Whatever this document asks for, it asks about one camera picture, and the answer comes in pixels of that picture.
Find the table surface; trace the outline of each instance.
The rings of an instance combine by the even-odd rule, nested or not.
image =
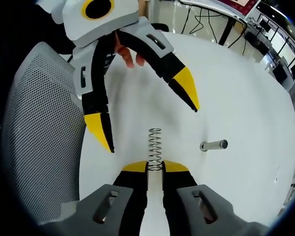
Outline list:
[[[128,69],[116,57],[105,78],[116,152],[108,153],[86,129],[81,199],[112,184],[124,165],[147,160],[148,130],[162,128],[163,159],[188,167],[197,184],[231,202],[242,219],[270,225],[295,169],[289,94],[257,64],[226,47],[165,36],[193,74],[201,109],[193,112],[149,65]],[[202,141],[221,139],[229,142],[226,150],[200,151]]]

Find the metal cylinder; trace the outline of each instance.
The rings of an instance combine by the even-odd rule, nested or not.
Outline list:
[[[202,142],[200,144],[200,150],[201,151],[208,151],[208,150],[218,150],[218,149],[226,149],[228,146],[227,140],[223,139],[216,142]]]

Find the coil spring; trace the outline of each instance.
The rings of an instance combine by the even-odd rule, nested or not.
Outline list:
[[[154,128],[150,129],[149,132],[149,155],[148,160],[148,170],[149,171],[160,171],[162,169],[162,157],[161,157],[161,142],[159,141],[161,138],[159,137],[162,129]]]

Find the chair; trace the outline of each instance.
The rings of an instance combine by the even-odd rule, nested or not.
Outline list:
[[[38,43],[15,74],[2,124],[2,152],[10,181],[38,223],[60,216],[79,200],[85,131],[73,84],[74,68]]]

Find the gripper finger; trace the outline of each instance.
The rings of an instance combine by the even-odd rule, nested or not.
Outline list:
[[[117,35],[120,43],[140,54],[192,110],[199,110],[192,75],[174,55],[174,48],[162,32],[155,30],[145,17],[140,17],[137,23],[117,30]]]

